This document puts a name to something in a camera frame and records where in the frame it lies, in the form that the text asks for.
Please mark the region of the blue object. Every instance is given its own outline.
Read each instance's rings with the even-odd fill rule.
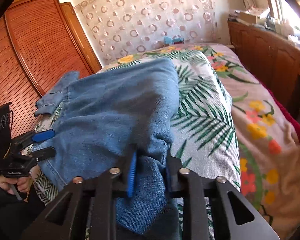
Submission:
[[[180,41],[184,42],[185,40],[183,38],[175,38],[172,40],[172,43],[180,42]]]
[[[134,183],[135,183],[135,177],[136,177],[136,165],[137,165],[137,152],[133,154],[133,157],[131,159],[131,165],[130,165],[130,170],[128,174],[128,197],[133,196],[133,191],[134,191]]]
[[[40,132],[40,133],[36,133],[33,137],[32,137],[32,140],[34,142],[42,142],[42,141],[45,141],[45,140],[48,140],[52,137],[55,136],[55,131],[50,129],[50,130],[46,130],[44,132]]]
[[[55,103],[51,94],[43,100]],[[173,142],[170,119],[179,105],[173,62],[160,58],[79,79],[63,90],[62,100],[56,135],[34,146],[57,152],[39,163],[43,173],[61,190],[75,176],[94,178],[114,167],[127,145],[136,144],[134,193],[117,201],[117,222],[150,239],[179,239],[177,203],[163,177]]]
[[[164,42],[164,44],[166,44],[166,45],[172,44],[172,39],[169,38],[169,37],[167,37],[167,36],[165,36],[165,37],[163,38],[163,42]]]
[[[58,83],[35,103],[38,110],[34,112],[34,117],[40,114],[53,114],[63,99],[64,88],[78,79],[78,71],[70,71],[64,74]]]

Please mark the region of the bed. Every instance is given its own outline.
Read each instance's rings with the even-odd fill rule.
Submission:
[[[179,79],[180,104],[171,120],[175,135],[171,154],[200,176],[225,176],[280,238],[287,239],[300,224],[300,126],[238,57],[220,44],[175,45],[129,55],[99,73],[159,57],[173,60]],[[211,120],[201,120],[194,105]],[[35,129],[53,127],[61,111],[62,103]],[[32,149],[26,148],[23,154]],[[32,169],[31,177],[45,204],[58,194],[39,166]],[[178,209],[182,229],[182,202]]]

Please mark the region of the wooden slatted door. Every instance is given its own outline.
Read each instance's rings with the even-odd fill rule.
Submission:
[[[40,95],[71,70],[93,73],[78,48],[58,0],[21,0],[5,13],[21,64]]]
[[[12,137],[31,130],[36,122],[34,103],[40,98],[24,72],[10,42],[6,24],[0,19],[0,106],[12,101]]]

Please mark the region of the yellow flower print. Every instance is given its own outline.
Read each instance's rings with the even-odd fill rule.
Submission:
[[[271,171],[269,171],[266,176],[267,176],[266,179],[269,182],[269,184],[272,185],[278,182],[279,174],[276,169],[272,169]]]
[[[273,118],[272,114],[268,114],[268,115],[264,114],[262,116],[262,121],[269,126],[271,126],[275,123],[275,119]]]
[[[265,109],[265,106],[263,105],[262,101],[251,101],[249,106],[251,108],[253,108],[254,110],[256,110],[257,112],[262,111],[263,109]]]
[[[225,72],[228,69],[225,65],[222,65],[221,67],[217,68],[216,71],[218,72]]]
[[[133,60],[133,55],[127,55],[125,57],[119,58],[118,62],[119,63],[129,63]]]
[[[195,49],[195,50],[203,50],[203,47],[201,47],[201,46],[194,46],[193,49]]]
[[[240,170],[243,171],[243,172],[247,172],[247,159],[244,159],[244,158],[240,158]]]
[[[160,50],[160,52],[161,53],[169,53],[169,52],[171,52],[171,50],[170,49],[162,49],[162,50]]]
[[[271,205],[275,200],[275,195],[273,191],[268,191],[268,193],[265,195],[265,202],[268,205]]]
[[[214,56],[215,56],[215,57],[222,57],[222,56],[223,56],[223,53],[218,52],[218,53],[214,54]]]
[[[267,136],[267,128],[256,123],[249,123],[247,126],[248,131],[254,140],[265,138]]]

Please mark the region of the finger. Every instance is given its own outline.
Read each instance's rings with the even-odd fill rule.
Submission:
[[[5,182],[1,182],[0,183],[0,188],[2,188],[5,191],[8,191],[11,187],[10,187],[10,184],[5,183]]]
[[[28,190],[28,184],[22,184],[21,186],[18,186],[18,190],[20,192],[27,192],[27,190]]]
[[[28,183],[28,181],[29,181],[29,177],[27,177],[27,178],[19,178],[18,182],[17,182],[17,185],[20,186],[22,184]]]
[[[17,184],[18,179],[16,178],[5,178],[5,180],[3,182],[9,183],[9,184]]]
[[[8,191],[7,191],[9,194],[11,194],[11,195],[14,195],[14,192],[13,192],[13,190],[10,188]]]

